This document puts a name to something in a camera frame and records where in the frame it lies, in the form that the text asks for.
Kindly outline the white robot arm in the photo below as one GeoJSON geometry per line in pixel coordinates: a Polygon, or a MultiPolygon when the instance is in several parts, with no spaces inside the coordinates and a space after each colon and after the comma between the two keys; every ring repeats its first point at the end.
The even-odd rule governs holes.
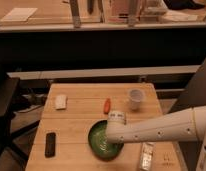
{"type": "Polygon", "coordinates": [[[196,171],[206,171],[206,106],[187,108],[129,124],[123,112],[111,111],[108,114],[106,138],[109,143],[202,141],[196,171]]]}

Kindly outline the dark robot base panel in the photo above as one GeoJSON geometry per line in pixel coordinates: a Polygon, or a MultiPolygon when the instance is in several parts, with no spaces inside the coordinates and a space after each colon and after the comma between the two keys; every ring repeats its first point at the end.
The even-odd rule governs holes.
{"type": "MultiPolygon", "coordinates": [[[[206,58],[179,95],[170,113],[189,107],[206,105],[206,58]]],[[[179,142],[179,147],[188,171],[195,171],[202,142],[179,142]]]]}

